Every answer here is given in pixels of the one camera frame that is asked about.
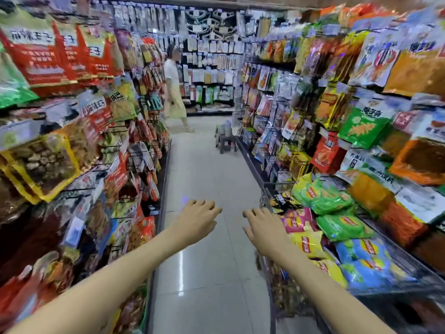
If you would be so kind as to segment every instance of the light yellow dress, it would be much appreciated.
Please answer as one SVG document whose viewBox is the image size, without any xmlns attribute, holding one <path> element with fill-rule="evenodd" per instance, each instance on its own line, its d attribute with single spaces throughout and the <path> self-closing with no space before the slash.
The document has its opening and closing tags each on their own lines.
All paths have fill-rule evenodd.
<svg viewBox="0 0 445 334">
<path fill-rule="evenodd" d="M 187 112 L 186 107 L 184 106 L 184 102 L 182 101 L 181 91 L 179 89 L 179 75 L 178 68 L 176 68 L 176 62 L 170 59 L 165 61 L 164 73 L 166 79 L 171 79 L 172 93 L 170 95 L 175 102 L 175 104 L 171 104 L 170 101 L 165 101 L 165 114 L 167 117 L 170 118 L 186 118 Z"/>
</svg>

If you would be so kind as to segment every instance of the aisle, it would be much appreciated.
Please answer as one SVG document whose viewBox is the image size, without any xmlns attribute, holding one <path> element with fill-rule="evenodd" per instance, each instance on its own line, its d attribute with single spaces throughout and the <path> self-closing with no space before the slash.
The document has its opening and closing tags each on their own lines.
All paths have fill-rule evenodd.
<svg viewBox="0 0 445 334">
<path fill-rule="evenodd" d="M 213 199 L 223 212 L 215 230 L 159 268 L 153 334 L 268 334 L 269 297 L 242 230 L 242 210 L 259 206 L 261 191 L 237 152 L 219 154 L 216 124 L 230 117 L 194 117 L 194 134 L 169 121 L 172 137 L 165 225 L 188 199 Z M 311 319 L 281 321 L 278 333 L 315 334 Z"/>
</svg>

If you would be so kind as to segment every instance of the white shirt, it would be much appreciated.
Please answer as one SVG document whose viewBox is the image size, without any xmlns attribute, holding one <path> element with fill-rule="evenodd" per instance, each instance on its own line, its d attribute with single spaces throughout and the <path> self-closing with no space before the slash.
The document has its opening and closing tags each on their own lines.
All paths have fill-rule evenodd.
<svg viewBox="0 0 445 334">
<path fill-rule="evenodd" d="M 165 78 L 170 78 L 172 84 L 179 84 L 178 68 L 176 67 L 176 62 L 168 59 L 164 63 L 164 73 Z"/>
</svg>

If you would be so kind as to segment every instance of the yellow skirt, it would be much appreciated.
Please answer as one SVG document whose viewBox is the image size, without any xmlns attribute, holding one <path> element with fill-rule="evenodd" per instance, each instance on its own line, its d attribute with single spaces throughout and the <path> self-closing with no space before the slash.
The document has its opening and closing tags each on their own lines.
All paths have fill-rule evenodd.
<svg viewBox="0 0 445 334">
<path fill-rule="evenodd" d="M 186 118 L 187 112 L 184 102 L 182 101 L 181 91 L 179 90 L 179 84 L 171 85 L 172 94 L 171 97 L 175 104 L 171 104 L 169 101 L 165 101 L 164 109 L 167 117 L 170 118 Z"/>
</svg>

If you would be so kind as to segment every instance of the yellow chip bag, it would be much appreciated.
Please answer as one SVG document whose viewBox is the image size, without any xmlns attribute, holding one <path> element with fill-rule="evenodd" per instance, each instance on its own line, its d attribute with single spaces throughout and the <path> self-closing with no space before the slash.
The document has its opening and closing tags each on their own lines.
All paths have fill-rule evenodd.
<svg viewBox="0 0 445 334">
<path fill-rule="evenodd" d="M 343 288 L 348 287 L 348 282 L 343 276 L 340 267 L 337 266 L 335 262 L 329 259 L 312 261 L 316 266 L 318 266 L 322 271 L 326 272 L 332 279 L 337 281 Z"/>
<path fill-rule="evenodd" d="M 321 247 L 321 237 L 323 232 L 300 232 L 290 233 L 289 237 L 292 242 L 302 250 L 308 258 L 327 259 L 328 256 Z"/>
</svg>

